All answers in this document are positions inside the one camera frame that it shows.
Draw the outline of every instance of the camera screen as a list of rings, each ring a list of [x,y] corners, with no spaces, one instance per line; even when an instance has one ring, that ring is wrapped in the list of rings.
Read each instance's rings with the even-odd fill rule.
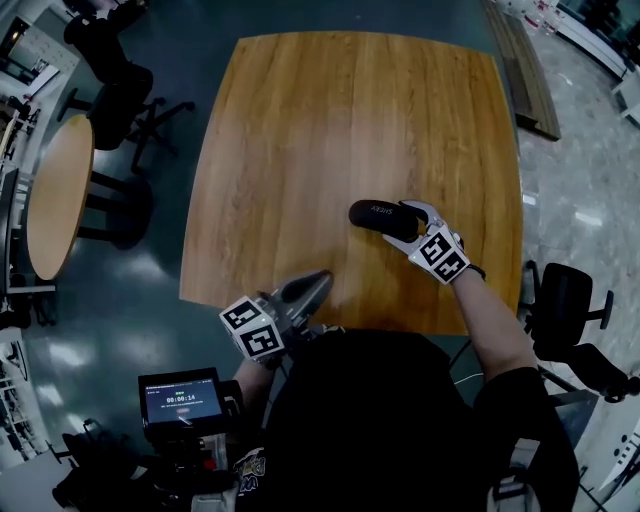
[[[222,413],[213,379],[145,386],[149,424],[181,422]]]

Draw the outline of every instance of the wrist strap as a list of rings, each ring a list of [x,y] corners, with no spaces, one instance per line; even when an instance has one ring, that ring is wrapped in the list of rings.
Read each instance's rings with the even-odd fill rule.
[[[256,359],[256,362],[267,370],[275,371],[282,364],[282,356],[265,356],[261,359]]]
[[[478,274],[480,274],[480,277],[482,278],[483,281],[487,280],[487,273],[484,270],[482,270],[480,267],[476,267],[475,265],[472,265],[471,263],[469,263],[467,268],[470,268],[471,270],[475,270]]]

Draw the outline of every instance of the round wooden table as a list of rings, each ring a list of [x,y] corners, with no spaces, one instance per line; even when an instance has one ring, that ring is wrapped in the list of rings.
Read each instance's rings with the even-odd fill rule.
[[[55,134],[35,175],[27,216],[31,264],[42,279],[62,270],[76,237],[113,242],[126,249],[143,236],[151,214],[146,181],[120,181],[93,171],[94,137],[85,115],[69,119]],[[113,198],[90,194],[94,183]],[[107,212],[107,229],[80,226],[84,209]]]

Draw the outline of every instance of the marble floor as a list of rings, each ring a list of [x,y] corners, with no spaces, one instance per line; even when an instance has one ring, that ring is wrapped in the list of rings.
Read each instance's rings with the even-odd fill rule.
[[[550,262],[576,267],[594,279],[591,309],[615,293],[606,330],[590,322],[583,342],[598,347],[628,374],[640,371],[640,276],[638,198],[640,198],[640,129],[621,119],[611,89],[618,81],[571,44],[543,34],[532,38],[556,106],[562,139],[549,142],[520,130],[520,175],[523,191],[523,260],[540,269]],[[524,299],[532,283],[525,275]],[[560,376],[584,387],[563,364]],[[599,486],[614,463],[620,431],[633,431],[640,402],[600,401],[577,455],[589,470],[583,483]]]

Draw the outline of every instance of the desk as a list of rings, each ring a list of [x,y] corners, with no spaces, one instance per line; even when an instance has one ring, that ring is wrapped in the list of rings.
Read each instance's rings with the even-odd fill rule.
[[[315,320],[465,331],[450,288],[347,217],[359,199],[433,203],[515,311],[522,205],[494,60],[366,32],[241,39],[193,186],[180,297],[226,307],[314,269],[335,274]]]
[[[90,121],[84,115],[74,116],[53,137],[35,175],[27,244],[31,264],[42,279],[54,279],[60,273],[76,236],[129,248],[146,231],[151,213],[149,186],[140,178],[124,182],[94,172],[93,151]],[[90,182],[110,188],[117,199],[89,194]],[[106,230],[80,226],[85,207],[108,212]]]

